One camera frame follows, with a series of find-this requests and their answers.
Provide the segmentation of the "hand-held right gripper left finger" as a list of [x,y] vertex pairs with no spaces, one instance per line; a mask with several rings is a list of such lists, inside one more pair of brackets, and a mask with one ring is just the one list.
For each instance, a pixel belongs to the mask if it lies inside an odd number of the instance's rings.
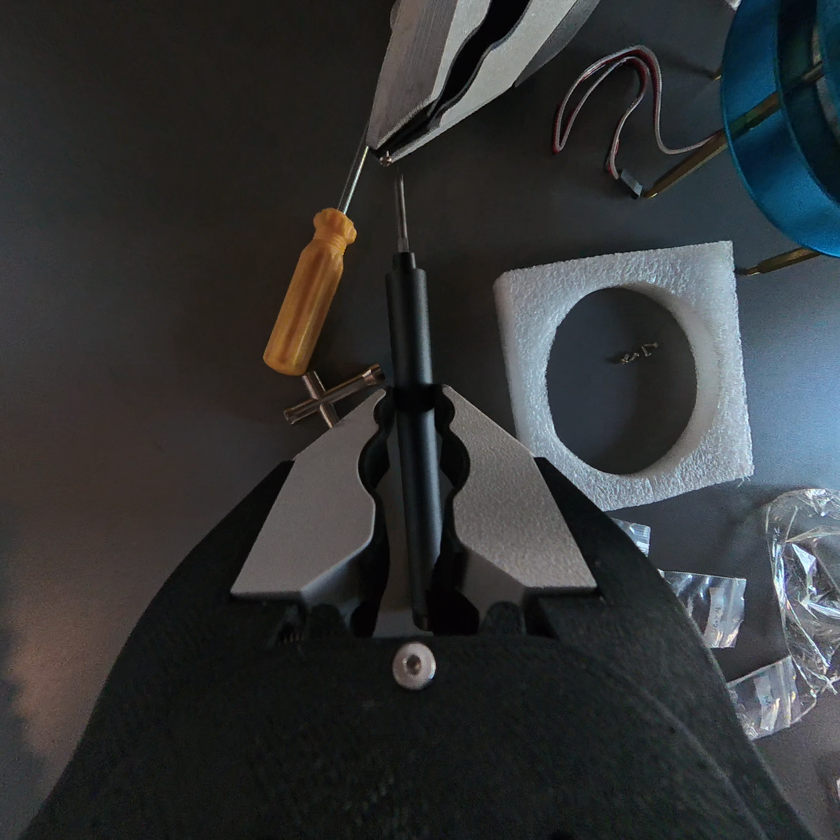
[[392,389],[382,387],[294,458],[235,579],[238,600],[331,606],[373,632],[391,570]]

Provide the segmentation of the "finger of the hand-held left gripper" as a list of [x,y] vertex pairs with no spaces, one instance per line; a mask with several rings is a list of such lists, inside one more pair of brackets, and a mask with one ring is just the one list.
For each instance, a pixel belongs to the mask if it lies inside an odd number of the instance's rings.
[[522,84],[597,1],[402,1],[387,46],[387,160],[396,162]]
[[366,132],[372,151],[416,151],[513,85],[527,3],[400,2]]

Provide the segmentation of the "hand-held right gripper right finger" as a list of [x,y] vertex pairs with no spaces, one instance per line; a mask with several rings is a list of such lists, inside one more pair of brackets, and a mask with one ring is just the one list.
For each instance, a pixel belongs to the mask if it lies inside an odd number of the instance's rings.
[[435,394],[445,478],[436,621],[481,621],[491,607],[596,592],[595,578],[531,452],[449,385]]

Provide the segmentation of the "black precision screwdriver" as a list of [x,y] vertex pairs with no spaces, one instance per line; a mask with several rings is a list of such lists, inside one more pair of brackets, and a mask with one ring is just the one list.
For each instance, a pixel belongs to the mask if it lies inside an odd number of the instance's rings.
[[394,184],[396,252],[385,279],[392,348],[393,402],[402,477],[413,620],[432,631],[428,593],[443,529],[427,274],[410,246],[403,174]]

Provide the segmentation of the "small clear zip bag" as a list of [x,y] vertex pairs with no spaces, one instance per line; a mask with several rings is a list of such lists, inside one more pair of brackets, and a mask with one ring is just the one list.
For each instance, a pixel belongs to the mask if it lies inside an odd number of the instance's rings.
[[635,547],[645,555],[645,557],[649,557],[650,553],[650,540],[651,540],[651,528],[647,525],[625,521],[619,518],[610,518],[615,525],[620,528],[628,538],[633,542]]
[[816,705],[816,696],[791,655],[727,683],[747,737],[759,740],[791,728]]
[[660,570],[707,648],[734,648],[744,618],[746,579]]

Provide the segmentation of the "metal cross socket wrench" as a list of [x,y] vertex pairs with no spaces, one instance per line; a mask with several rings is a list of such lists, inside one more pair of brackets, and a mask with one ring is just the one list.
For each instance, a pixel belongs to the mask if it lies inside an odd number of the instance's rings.
[[299,424],[304,419],[319,415],[327,428],[335,427],[340,418],[335,409],[336,403],[350,396],[378,387],[385,382],[384,372],[379,364],[373,364],[356,376],[331,388],[325,388],[320,376],[309,371],[301,377],[308,392],[308,399],[287,408],[284,416],[290,425]]

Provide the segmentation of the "white foam square with hole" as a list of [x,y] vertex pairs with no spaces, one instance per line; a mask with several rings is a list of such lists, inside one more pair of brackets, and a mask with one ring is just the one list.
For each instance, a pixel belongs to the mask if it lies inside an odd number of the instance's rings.
[[[561,442],[547,370],[557,328],[595,291],[623,288],[669,311],[688,339],[696,404],[681,436],[626,476],[587,465]],[[512,269],[493,286],[516,436],[603,511],[664,501],[754,472],[739,300],[730,240]]]

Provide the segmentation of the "blue round metal chassis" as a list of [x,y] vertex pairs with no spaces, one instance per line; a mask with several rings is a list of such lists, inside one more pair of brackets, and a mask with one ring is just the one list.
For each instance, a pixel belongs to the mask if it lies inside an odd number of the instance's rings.
[[738,274],[838,257],[838,94],[838,1],[741,2],[721,57],[721,129],[642,197],[728,150],[754,204],[797,244]]

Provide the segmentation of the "crumpled clear plastic bag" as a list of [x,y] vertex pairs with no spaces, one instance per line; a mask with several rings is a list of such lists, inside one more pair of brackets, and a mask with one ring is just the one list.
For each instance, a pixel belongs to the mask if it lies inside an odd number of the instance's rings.
[[802,703],[837,694],[839,680],[839,498],[828,489],[789,490],[764,509],[773,589]]

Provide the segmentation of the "yellow handled screwdriver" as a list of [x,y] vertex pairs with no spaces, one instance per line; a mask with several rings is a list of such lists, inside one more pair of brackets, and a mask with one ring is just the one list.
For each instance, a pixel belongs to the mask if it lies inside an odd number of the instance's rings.
[[299,256],[264,352],[264,362],[282,375],[308,371],[343,275],[345,251],[357,237],[347,212],[368,151],[364,130],[338,206],[324,208],[313,218],[313,237]]

